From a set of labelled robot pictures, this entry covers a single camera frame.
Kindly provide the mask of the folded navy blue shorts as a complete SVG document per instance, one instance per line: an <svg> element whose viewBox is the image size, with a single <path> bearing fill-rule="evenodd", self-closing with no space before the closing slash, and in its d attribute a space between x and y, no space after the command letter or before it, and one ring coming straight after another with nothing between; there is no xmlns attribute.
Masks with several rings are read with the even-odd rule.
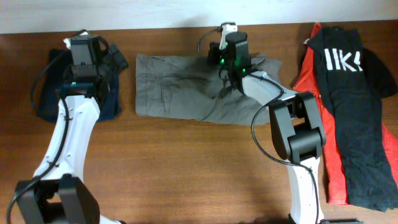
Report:
<svg viewBox="0 0 398 224"><path fill-rule="evenodd" d="M72 53L69 50L52 49L49 52L49 68L40 95L37 116L51 123L56 122L58 116L58 101L61 96L71 93L67 90L67 83L72 81L71 72ZM110 47L105 62L111 70L109 91L99 103L100 114L98 121L112 120L121 112L119 105L119 74L128 68L128 62L117 45Z"/></svg>

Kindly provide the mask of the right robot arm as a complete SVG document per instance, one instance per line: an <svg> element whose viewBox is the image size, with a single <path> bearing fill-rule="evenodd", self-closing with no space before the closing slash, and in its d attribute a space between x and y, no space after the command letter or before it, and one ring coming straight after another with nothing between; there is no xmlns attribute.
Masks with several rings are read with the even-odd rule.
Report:
<svg viewBox="0 0 398 224"><path fill-rule="evenodd" d="M249 55L247 33L222 31L219 45L211 44L210 62L220 64L232 89L261 104L251 121L253 136L258 116L265 110L269 112L272 143L278 156L265 155L287 168L292 196L289 221L326 223L318 190L326 134L314 95L290 90L256 68Z"/></svg>

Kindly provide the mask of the black printed t-shirt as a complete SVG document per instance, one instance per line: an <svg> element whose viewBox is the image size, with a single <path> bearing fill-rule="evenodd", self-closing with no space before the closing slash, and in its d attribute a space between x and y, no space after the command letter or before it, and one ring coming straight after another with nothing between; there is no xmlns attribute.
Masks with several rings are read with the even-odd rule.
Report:
<svg viewBox="0 0 398 224"><path fill-rule="evenodd" d="M397 184L382 141L382 98L397 84L382 60L365 49L356 29L324 27L308 41L321 99L335 119L351 205L397 208Z"/></svg>

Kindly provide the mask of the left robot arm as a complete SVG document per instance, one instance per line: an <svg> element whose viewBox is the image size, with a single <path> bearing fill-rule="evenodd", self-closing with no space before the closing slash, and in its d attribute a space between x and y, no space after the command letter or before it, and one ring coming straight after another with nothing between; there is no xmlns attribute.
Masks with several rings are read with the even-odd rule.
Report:
<svg viewBox="0 0 398 224"><path fill-rule="evenodd" d="M116 45L87 30L64 40L72 62L56 88L58 110L55 129L42 162L31 180L18 181L7 212L14 205L26 223L113 223L84 183L84 165L90 136L101 112L116 102L116 77L128 62Z"/></svg>

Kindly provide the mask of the grey cargo shorts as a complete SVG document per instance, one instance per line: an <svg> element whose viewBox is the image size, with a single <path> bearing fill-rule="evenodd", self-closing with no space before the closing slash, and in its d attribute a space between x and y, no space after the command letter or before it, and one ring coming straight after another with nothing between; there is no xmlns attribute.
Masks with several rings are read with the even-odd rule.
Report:
<svg viewBox="0 0 398 224"><path fill-rule="evenodd" d="M136 57L136 113L249 126L261 104L234 90L205 57Z"/></svg>

